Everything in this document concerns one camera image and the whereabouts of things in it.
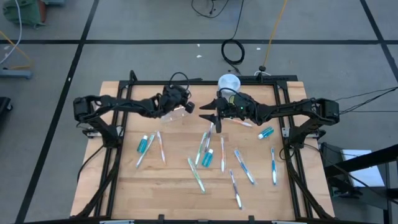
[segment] gray floor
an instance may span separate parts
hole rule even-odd
[[[197,8],[208,12],[206,0],[195,2]],[[48,26],[39,30],[24,27],[23,39],[80,39],[92,3],[69,0],[65,7],[50,8]],[[224,1],[215,3],[219,10]],[[384,38],[398,39],[398,2],[367,3]],[[220,17],[209,20],[198,17],[188,0],[100,0],[88,39],[227,39],[234,32],[239,5],[240,1],[230,0]],[[281,7],[282,1],[245,1],[236,38],[268,39]],[[0,29],[10,38],[17,38],[18,26],[1,16]],[[275,38],[376,40],[356,0],[289,1]],[[0,55],[6,52],[4,47],[0,45]],[[20,47],[34,60],[34,76],[31,80],[0,79],[0,96],[11,97],[14,104],[0,134],[0,223],[15,220],[77,45]],[[252,75],[264,60],[267,46],[244,47],[246,58],[239,69]],[[388,48],[398,58],[398,45]],[[228,46],[226,53],[238,55],[239,51]],[[14,54],[6,66],[17,63],[24,61]],[[336,99],[397,86],[379,45],[273,45],[267,67],[273,75],[298,75],[312,97]],[[190,78],[217,80],[231,68],[223,61],[219,44],[85,45],[27,221],[68,217],[87,142],[75,128],[72,101],[77,96],[97,94],[103,81],[127,79],[130,69],[140,80],[166,80],[177,71]],[[347,108],[365,99],[341,101],[340,106]],[[363,110],[398,110],[398,93],[386,95]],[[339,124],[326,128],[328,134],[322,140],[350,149],[382,149],[397,144],[397,126],[395,113],[348,113]],[[396,166],[390,167],[393,187],[397,187]],[[343,220],[382,223],[380,209],[341,198],[334,198],[333,204],[336,216]]]

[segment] green bag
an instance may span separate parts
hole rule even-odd
[[[44,26],[41,22],[40,9],[37,0],[18,0],[19,9],[21,10],[21,21],[23,24],[36,27]],[[19,24],[18,8],[15,0],[8,0],[2,5],[2,13],[4,17],[15,24]]]

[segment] yellow cable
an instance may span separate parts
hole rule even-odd
[[[10,40],[10,38],[8,38],[6,34],[4,34],[3,32],[1,32],[1,30],[0,30],[0,34],[1,34],[12,46],[15,46],[15,44]],[[29,61],[29,64],[27,64],[27,65],[21,65],[21,66],[14,66],[14,67],[11,67],[10,69],[30,68],[30,67],[32,66],[32,60],[29,58],[29,56],[26,55],[25,52],[23,52],[18,46],[15,46],[15,49],[17,49],[17,50]]]
[[[267,48],[267,53],[266,53],[266,59],[264,60],[264,63],[262,64],[263,66],[266,66],[266,63],[267,63],[267,60],[268,60],[268,55],[269,55],[269,49],[271,48],[271,42],[272,42],[272,39],[274,38],[274,35],[275,35],[275,32],[276,32],[276,28],[278,27],[279,21],[282,18],[282,15],[283,15],[283,13],[285,11],[286,3],[287,3],[287,0],[284,0],[284,6],[282,7],[282,10],[279,13],[278,20],[276,20],[276,23],[274,25],[274,30],[272,31],[271,37],[269,38],[268,48]]]

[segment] wooden table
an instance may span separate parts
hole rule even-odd
[[[306,98],[302,82],[288,82],[288,87],[291,101]],[[100,95],[116,96],[117,88],[118,82],[104,82]],[[199,107],[211,102],[216,90],[217,86],[192,85],[190,100],[196,105],[193,114],[170,123],[129,114],[112,218],[157,219],[159,214],[164,214],[168,220],[247,220],[248,215],[254,215],[256,220],[294,220],[286,166],[278,156],[279,150],[282,149],[282,138],[277,119],[253,128],[223,121],[223,132],[214,134],[210,142],[210,148],[215,151],[213,162],[208,169],[198,166],[198,173],[206,188],[206,194],[201,194],[187,157],[195,159],[203,132],[209,129],[210,123],[198,115],[210,114],[212,111],[201,111]],[[132,98],[140,100],[158,92],[162,92],[160,85],[136,85],[133,87]],[[241,92],[251,95],[260,103],[275,104],[271,86],[242,86]],[[103,115],[103,119],[110,123],[112,114]],[[296,125],[301,125],[307,119],[306,116],[294,116]],[[257,135],[268,126],[275,129],[274,133],[267,139],[258,140]],[[139,141],[144,134],[149,135],[156,130],[162,133],[167,165],[162,162],[159,143],[155,139],[141,166],[136,169],[139,158],[136,148]],[[221,135],[224,136],[226,149],[224,174],[220,169]],[[317,147],[317,141],[314,139],[308,138],[305,143]],[[90,139],[85,159],[100,145],[102,145],[100,138]],[[277,186],[272,184],[271,147],[275,147],[276,153]],[[249,182],[239,166],[233,154],[236,148],[240,150],[248,169],[256,179],[256,185]],[[72,215],[80,212],[98,189],[104,152],[105,150],[83,169],[72,206]],[[305,147],[301,149],[301,154],[308,189],[325,211],[334,215],[319,153],[310,147]],[[230,169],[234,171],[243,210],[238,209],[235,200],[228,172]],[[302,194],[299,188],[297,189],[301,216],[304,217]],[[108,192],[104,195],[101,214],[105,214],[107,201]]]

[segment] white cable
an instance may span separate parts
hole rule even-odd
[[[18,46],[19,42],[21,41],[22,38],[22,21],[21,21],[21,10],[19,9],[19,4],[18,4],[18,0],[15,0],[15,3],[17,4],[17,8],[18,8],[18,18],[19,18],[19,38],[18,38],[18,42],[15,44],[15,46],[11,49],[11,51],[5,56],[5,58],[3,60],[1,60],[0,65],[2,63],[4,63],[7,58],[11,55],[11,53],[15,50],[15,47]]]

